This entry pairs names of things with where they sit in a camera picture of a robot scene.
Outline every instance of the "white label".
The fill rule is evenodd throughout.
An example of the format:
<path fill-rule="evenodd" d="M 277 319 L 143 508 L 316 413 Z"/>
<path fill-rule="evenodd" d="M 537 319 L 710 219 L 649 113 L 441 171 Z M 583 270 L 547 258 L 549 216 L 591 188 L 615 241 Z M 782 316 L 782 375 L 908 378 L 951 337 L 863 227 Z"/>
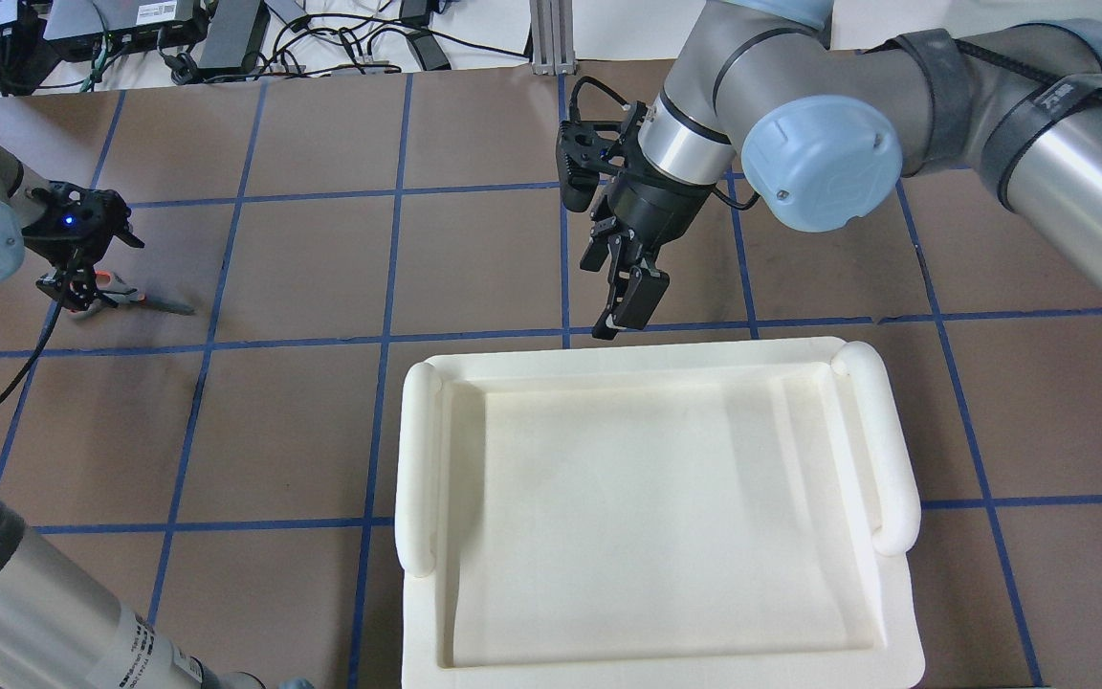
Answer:
<path fill-rule="evenodd" d="M 159 22 L 171 22 L 176 18 L 176 3 L 151 3 L 139 6 L 139 17 L 134 25 L 153 25 Z"/>
<path fill-rule="evenodd" d="M 202 683 L 202 667 L 159 635 L 134 611 L 121 603 L 118 631 L 114 632 L 100 663 L 88 671 L 89 686 L 99 689 L 171 689 L 180 677 L 172 667 Z"/>

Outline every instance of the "white tray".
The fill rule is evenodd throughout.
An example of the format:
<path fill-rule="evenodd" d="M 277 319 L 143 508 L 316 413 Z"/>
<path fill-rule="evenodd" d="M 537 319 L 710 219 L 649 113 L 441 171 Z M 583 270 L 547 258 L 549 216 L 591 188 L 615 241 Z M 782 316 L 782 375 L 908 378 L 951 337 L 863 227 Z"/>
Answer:
<path fill-rule="evenodd" d="M 468 354 L 402 390 L 407 689 L 912 686 L 918 502 L 831 337 Z"/>

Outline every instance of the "metal post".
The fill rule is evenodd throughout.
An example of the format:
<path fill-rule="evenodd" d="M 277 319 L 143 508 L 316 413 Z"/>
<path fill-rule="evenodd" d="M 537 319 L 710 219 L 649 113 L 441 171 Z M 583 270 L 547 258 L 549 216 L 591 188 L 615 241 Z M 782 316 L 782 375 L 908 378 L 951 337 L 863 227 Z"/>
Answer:
<path fill-rule="evenodd" d="M 530 0 L 533 74 L 576 73 L 572 47 L 572 0 Z"/>

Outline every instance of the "barcode sticker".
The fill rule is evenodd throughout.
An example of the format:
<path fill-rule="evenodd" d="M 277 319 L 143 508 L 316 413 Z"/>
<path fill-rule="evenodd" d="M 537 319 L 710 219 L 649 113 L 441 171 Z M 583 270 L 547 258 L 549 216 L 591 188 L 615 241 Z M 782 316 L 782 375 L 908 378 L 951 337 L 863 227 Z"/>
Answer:
<path fill-rule="evenodd" d="M 139 6 L 139 17 L 134 25 L 153 25 L 159 22 L 171 22 L 176 18 L 176 3 L 151 3 Z"/>

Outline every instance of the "white plastic bin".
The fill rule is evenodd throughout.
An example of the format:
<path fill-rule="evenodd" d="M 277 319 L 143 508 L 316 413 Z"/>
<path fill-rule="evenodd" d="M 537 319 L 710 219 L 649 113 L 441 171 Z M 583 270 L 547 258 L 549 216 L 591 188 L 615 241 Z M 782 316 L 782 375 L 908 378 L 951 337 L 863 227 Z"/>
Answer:
<path fill-rule="evenodd" d="M 402 390 L 406 689 L 862 689 L 925 660 L 887 372 L 832 337 L 433 357 Z"/>

